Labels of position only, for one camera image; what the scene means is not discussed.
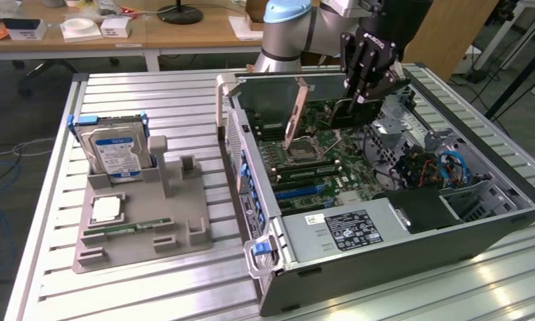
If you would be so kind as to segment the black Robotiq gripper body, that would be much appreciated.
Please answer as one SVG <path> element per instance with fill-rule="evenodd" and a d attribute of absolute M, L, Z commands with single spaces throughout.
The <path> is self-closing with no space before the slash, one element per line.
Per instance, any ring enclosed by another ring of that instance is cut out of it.
<path fill-rule="evenodd" d="M 394 52 L 400 62 L 428 13 L 431 1 L 359 1 L 359 6 L 370 12 L 370 16 L 359 19 L 362 31 L 358 33 L 368 33 L 383 43 L 394 43 Z"/>

